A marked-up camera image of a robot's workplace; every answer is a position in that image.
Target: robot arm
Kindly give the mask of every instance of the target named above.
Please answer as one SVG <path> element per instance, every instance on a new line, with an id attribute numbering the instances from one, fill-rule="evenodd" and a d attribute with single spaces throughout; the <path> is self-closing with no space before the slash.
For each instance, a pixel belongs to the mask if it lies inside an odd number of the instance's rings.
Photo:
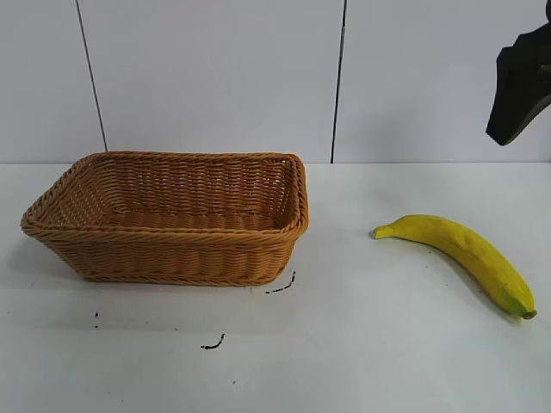
<path id="1" fill-rule="evenodd" d="M 551 22 L 551 0 L 546 8 Z M 551 104 L 551 23 L 521 34 L 498 56 L 498 85 L 486 133 L 508 145 Z"/>

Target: wicker basket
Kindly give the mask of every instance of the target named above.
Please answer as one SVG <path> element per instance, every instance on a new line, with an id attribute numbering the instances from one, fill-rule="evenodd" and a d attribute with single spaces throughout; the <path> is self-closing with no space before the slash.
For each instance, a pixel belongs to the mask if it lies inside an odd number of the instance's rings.
<path id="1" fill-rule="evenodd" d="M 257 286 L 308 227 L 294 155 L 105 152 L 77 163 L 22 229 L 92 281 Z"/>

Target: banana tip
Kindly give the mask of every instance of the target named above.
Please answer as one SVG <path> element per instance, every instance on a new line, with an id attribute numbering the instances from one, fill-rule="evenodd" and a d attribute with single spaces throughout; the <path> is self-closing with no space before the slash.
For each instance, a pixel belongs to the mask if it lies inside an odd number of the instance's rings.
<path id="1" fill-rule="evenodd" d="M 533 311 L 530 311 L 530 312 L 525 312 L 522 317 L 525 319 L 525 320 L 531 320 L 532 318 L 534 318 L 535 316 L 537 315 L 537 311 L 536 310 L 533 310 Z"/>

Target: yellow banana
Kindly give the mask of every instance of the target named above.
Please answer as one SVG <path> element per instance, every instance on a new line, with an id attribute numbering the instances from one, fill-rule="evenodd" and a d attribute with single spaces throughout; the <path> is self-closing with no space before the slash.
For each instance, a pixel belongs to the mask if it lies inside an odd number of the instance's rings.
<path id="1" fill-rule="evenodd" d="M 432 215 L 406 215 L 374 231 L 375 239 L 397 237 L 426 243 L 456 259 L 502 309 L 513 316 L 536 316 L 534 296 L 524 278 L 473 230 Z"/>

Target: woven basket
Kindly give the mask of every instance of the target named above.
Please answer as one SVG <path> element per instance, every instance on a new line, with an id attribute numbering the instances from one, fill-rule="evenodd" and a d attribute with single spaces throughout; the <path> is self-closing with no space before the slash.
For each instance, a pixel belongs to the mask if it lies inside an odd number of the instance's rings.
<path id="1" fill-rule="evenodd" d="M 258 286 L 308 227 L 294 155 L 105 152 L 77 163 L 22 229 L 92 281 Z"/>

